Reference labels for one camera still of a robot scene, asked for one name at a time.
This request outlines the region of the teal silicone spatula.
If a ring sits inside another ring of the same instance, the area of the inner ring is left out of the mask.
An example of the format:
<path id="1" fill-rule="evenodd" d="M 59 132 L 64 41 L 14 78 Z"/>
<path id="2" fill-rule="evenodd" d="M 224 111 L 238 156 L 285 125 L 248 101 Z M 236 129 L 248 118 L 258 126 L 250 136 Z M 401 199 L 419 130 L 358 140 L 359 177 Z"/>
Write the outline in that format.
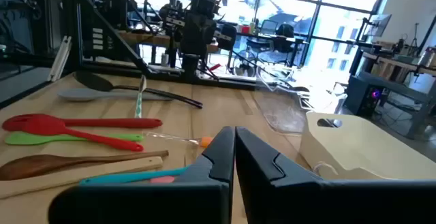
<path id="1" fill-rule="evenodd" d="M 120 173 L 109 174 L 105 176 L 96 176 L 81 180 L 79 185 L 103 185 L 103 184 L 116 184 L 136 182 L 142 180 L 150 180 L 152 178 L 159 178 L 164 176 L 178 176 L 184 173 L 188 167 L 182 167 L 175 170 L 162 170 L 157 172 L 134 172 L 134 173 Z"/>

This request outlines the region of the grey metal workbench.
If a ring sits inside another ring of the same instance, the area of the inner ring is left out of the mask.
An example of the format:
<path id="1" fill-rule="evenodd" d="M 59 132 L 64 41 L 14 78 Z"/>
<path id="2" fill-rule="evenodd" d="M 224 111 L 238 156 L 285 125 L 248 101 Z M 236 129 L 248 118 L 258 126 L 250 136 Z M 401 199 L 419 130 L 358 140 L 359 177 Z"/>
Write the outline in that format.
<path id="1" fill-rule="evenodd" d="M 406 84 L 406 78 L 419 78 L 421 75 L 431 76 L 433 81 L 428 91 L 413 89 Z M 379 85 L 388 91 L 406 97 L 420 107 L 411 109 L 411 125 L 407 133 L 408 138 L 414 138 L 424 128 L 424 123 L 436 107 L 436 66 L 415 65 L 395 59 L 381 57 L 368 52 L 362 53 L 356 76 L 369 84 Z"/>

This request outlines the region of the black rig frame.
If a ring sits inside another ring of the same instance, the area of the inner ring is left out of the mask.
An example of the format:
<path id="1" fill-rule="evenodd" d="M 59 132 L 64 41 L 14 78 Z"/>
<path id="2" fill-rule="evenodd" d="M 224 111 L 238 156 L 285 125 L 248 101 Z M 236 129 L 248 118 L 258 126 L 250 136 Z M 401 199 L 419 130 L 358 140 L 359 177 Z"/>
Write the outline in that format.
<path id="1" fill-rule="evenodd" d="M 206 76 L 204 74 L 198 73 L 198 78 L 195 80 L 186 80 L 181 76 L 182 73 L 182 65 L 181 57 L 176 58 L 176 67 L 171 68 L 168 71 L 161 71 L 151 67 L 151 65 L 145 63 L 130 47 L 130 45 L 125 44 L 121 41 L 117 36 L 115 28 L 100 14 L 96 5 L 92 0 L 72 0 L 71 3 L 65 3 L 64 8 L 71 8 L 76 10 L 76 17 L 74 19 L 74 23 L 78 27 L 74 33 L 77 35 L 75 40 L 79 48 L 82 47 L 82 27 L 81 23 L 81 9 L 84 8 L 91 13 L 91 17 L 94 17 L 99 21 L 102 25 L 102 29 L 107 31 L 111 40 L 122 49 L 122 53 L 133 62 L 136 68 L 140 71 L 142 75 L 145 75 L 146 78 L 151 80 L 162 80 L 168 82 L 180 82 L 186 84 L 195 84 L 195 85 L 203 85 L 203 86 L 217 86 L 222 88 L 229 89 L 245 89 L 245 90 L 253 90 L 255 87 L 254 81 L 244 81 L 234 78 L 220 78 L 219 80 L 212 80 L 211 77 Z"/>

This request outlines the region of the dark wooden spoon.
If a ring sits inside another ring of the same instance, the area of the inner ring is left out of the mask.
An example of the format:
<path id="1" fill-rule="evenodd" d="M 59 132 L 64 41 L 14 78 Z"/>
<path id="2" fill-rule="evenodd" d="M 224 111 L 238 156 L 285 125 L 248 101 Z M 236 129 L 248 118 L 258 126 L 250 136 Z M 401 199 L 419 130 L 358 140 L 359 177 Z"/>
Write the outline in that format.
<path id="1" fill-rule="evenodd" d="M 66 167 L 87 163 L 114 163 L 146 157 L 167 157 L 167 150 L 128 155 L 100 157 L 62 157 L 58 155 L 31 155 L 0 166 L 0 180 L 18 180 L 41 176 Z"/>

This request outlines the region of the light wooden spatula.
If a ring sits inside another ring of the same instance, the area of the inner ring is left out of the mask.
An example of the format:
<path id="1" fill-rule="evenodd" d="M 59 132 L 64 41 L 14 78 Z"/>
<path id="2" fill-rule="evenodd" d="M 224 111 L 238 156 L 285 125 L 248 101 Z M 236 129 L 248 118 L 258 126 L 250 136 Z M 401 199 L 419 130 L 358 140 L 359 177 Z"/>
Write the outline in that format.
<path id="1" fill-rule="evenodd" d="M 162 165 L 163 159 L 161 157 L 147 157 L 143 159 L 76 168 L 20 180 L 0 181 L 0 199 L 35 191 L 42 191 L 63 185 L 70 185 L 95 176 L 154 170 Z"/>

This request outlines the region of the brown wooden desk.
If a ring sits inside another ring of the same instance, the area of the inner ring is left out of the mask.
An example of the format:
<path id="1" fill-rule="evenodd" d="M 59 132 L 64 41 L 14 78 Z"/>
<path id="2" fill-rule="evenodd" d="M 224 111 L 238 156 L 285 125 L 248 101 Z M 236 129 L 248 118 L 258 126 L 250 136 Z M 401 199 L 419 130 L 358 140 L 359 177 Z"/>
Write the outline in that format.
<path id="1" fill-rule="evenodd" d="M 152 34 L 152 33 L 133 33 L 126 31 L 117 31 L 116 36 L 125 44 L 151 44 L 159 47 L 169 48 L 170 44 L 182 53 L 186 54 L 205 54 L 213 53 L 219 50 L 217 44 L 211 43 L 210 40 L 205 39 L 201 34 L 182 34 L 180 39 L 177 40 L 176 36 L 170 37 L 169 35 Z"/>

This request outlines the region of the black office chair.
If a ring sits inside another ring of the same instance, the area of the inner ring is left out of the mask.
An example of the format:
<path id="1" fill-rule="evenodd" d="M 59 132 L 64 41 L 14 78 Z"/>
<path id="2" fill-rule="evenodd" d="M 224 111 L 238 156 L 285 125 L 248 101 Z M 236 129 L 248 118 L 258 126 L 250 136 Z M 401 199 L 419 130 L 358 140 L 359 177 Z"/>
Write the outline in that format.
<path id="1" fill-rule="evenodd" d="M 275 43 L 275 47 L 279 52 L 291 52 L 291 42 L 285 40 L 286 38 L 294 38 L 294 28 L 289 24 L 281 24 L 279 28 L 276 30 L 277 41 Z"/>

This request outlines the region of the white spatula with patterned handle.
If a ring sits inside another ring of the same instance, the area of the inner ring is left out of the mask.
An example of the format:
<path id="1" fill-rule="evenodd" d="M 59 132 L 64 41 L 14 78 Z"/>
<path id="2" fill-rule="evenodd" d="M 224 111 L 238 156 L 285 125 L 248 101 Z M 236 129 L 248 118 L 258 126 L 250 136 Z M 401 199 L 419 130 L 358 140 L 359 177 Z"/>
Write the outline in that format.
<path id="1" fill-rule="evenodd" d="M 142 94 L 146 89 L 146 77 L 141 76 L 140 86 L 138 88 L 138 94 L 136 99 L 135 118 L 142 118 Z"/>

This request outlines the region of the pink silicone spatula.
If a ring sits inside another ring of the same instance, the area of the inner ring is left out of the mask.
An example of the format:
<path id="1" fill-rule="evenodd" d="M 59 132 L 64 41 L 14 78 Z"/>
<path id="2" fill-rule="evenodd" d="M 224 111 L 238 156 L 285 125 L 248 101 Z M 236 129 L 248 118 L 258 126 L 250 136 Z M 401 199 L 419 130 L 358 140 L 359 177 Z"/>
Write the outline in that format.
<path id="1" fill-rule="evenodd" d="M 174 181 L 175 181 L 174 176 L 161 176 L 149 180 L 149 182 L 152 184 L 167 184 L 167 183 L 172 183 Z"/>

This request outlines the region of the red slotted silicone spoon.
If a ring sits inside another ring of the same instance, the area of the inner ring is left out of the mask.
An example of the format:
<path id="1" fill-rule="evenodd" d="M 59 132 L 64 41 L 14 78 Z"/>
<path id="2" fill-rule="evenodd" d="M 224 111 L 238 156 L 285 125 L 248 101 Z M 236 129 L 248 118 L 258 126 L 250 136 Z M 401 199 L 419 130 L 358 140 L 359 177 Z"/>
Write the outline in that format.
<path id="1" fill-rule="evenodd" d="M 2 128 L 6 131 L 20 131 L 22 126 L 31 118 L 44 118 L 49 121 L 64 122 L 67 127 L 120 127 L 132 129 L 150 129 L 163 125 L 156 118 L 58 118 L 47 114 L 22 114 L 8 118 Z"/>

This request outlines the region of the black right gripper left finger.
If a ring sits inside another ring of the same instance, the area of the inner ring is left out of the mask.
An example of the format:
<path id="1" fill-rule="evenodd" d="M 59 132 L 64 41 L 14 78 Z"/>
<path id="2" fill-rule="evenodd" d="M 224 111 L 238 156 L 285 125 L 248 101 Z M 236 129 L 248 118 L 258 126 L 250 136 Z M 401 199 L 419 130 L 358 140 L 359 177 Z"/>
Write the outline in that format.
<path id="1" fill-rule="evenodd" d="M 224 127 L 175 181 L 77 185 L 56 196 L 49 224 L 222 224 L 231 221 L 234 129 Z"/>

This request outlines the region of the black computer tower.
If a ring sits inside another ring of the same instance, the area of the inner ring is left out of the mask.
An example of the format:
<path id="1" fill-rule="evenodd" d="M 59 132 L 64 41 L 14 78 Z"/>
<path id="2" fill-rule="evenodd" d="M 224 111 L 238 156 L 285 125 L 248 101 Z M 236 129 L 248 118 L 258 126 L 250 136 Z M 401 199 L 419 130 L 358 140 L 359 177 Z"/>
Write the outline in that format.
<path id="1" fill-rule="evenodd" d="M 351 76 L 346 90 L 345 106 L 356 116 L 370 118 L 383 91 L 383 86 L 370 84 L 360 77 Z"/>

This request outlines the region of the white plastic bin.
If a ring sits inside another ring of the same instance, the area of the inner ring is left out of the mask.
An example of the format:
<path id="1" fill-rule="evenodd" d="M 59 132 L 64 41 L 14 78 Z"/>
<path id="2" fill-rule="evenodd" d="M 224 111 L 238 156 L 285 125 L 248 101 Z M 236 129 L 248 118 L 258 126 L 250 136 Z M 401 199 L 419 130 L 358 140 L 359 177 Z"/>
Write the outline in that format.
<path id="1" fill-rule="evenodd" d="M 353 115 L 306 113 L 299 153 L 329 180 L 436 180 L 436 163 Z"/>

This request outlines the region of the green silicone spatula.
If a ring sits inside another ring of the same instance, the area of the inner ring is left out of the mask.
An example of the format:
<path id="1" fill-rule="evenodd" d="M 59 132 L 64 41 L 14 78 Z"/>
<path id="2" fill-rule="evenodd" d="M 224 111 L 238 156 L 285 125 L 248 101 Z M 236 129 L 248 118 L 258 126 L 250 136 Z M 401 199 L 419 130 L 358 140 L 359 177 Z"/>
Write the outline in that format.
<path id="1" fill-rule="evenodd" d="M 110 138 L 116 138 L 121 140 L 129 140 L 133 142 L 139 142 L 144 137 L 139 134 L 110 134 Z M 34 135 L 31 133 L 16 131 L 11 132 L 6 138 L 5 143 L 15 146 L 30 146 L 40 145 L 49 142 L 61 142 L 61 141 L 86 141 L 85 138 L 78 138 L 72 135 Z"/>

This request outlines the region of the blue silicone spoon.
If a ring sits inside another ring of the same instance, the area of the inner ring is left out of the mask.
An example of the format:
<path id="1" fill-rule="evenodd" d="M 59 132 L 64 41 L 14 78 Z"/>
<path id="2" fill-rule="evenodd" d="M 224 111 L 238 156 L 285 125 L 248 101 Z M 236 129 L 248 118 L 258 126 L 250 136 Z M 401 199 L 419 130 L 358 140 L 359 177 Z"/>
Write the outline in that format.
<path id="1" fill-rule="evenodd" d="M 58 96 L 70 101 L 91 101 L 105 98 L 136 99 L 138 94 L 96 91 L 93 89 L 76 88 L 58 92 Z"/>

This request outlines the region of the clear plastic bin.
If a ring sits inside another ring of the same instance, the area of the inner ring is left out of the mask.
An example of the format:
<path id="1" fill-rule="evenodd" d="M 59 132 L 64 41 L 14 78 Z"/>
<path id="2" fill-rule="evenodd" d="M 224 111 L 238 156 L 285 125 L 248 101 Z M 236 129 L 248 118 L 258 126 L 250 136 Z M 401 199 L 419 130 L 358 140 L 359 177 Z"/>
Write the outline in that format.
<path id="1" fill-rule="evenodd" d="M 294 71 L 272 66 L 257 67 L 253 98 L 272 129 L 281 133 L 302 133 L 307 117 L 313 109 L 307 103 L 308 87 L 296 83 Z"/>

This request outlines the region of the white plastic channel strip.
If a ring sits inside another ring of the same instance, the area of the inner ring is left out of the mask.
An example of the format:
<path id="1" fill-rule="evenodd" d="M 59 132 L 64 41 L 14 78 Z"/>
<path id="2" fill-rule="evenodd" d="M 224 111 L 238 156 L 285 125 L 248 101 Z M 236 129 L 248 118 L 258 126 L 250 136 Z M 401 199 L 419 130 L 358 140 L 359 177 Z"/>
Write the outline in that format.
<path id="1" fill-rule="evenodd" d="M 52 64 L 47 81 L 56 82 L 61 78 L 65 64 L 68 60 L 69 53 L 72 47 L 72 37 L 65 35 L 57 52 L 57 55 Z"/>

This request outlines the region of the desk monitor on arm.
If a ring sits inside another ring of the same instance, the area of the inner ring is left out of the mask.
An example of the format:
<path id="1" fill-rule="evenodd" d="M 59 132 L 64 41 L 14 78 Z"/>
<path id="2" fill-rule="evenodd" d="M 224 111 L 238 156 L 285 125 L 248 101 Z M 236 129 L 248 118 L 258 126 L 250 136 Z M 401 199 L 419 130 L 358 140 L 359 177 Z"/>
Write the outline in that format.
<path id="1" fill-rule="evenodd" d="M 391 17 L 391 14 L 378 14 L 372 16 L 367 22 L 367 28 L 364 34 L 368 37 L 381 37 Z"/>

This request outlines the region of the clear-handled orange basting brush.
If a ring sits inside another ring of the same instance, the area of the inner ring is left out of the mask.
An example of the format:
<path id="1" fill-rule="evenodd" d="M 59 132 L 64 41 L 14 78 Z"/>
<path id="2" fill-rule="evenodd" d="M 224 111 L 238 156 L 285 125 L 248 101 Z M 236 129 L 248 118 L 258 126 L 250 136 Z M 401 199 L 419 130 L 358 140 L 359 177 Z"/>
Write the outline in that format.
<path id="1" fill-rule="evenodd" d="M 208 145 L 213 141 L 212 137 L 182 138 L 182 137 L 178 137 L 178 136 L 174 136 L 174 135 L 168 135 L 168 134 L 163 134 L 163 133 L 154 133 L 154 132 L 147 132 L 145 134 L 145 137 L 186 142 L 186 143 L 190 143 L 190 144 L 195 144 L 195 145 L 200 146 L 202 148 L 207 148 Z"/>

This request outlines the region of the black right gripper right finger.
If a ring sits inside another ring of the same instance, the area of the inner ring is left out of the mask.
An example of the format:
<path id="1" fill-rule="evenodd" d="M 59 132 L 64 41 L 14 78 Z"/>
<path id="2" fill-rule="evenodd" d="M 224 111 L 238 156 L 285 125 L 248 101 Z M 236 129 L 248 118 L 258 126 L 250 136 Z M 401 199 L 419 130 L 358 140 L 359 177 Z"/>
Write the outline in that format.
<path id="1" fill-rule="evenodd" d="M 436 180 L 325 180 L 250 130 L 235 132 L 249 224 L 436 224 Z"/>

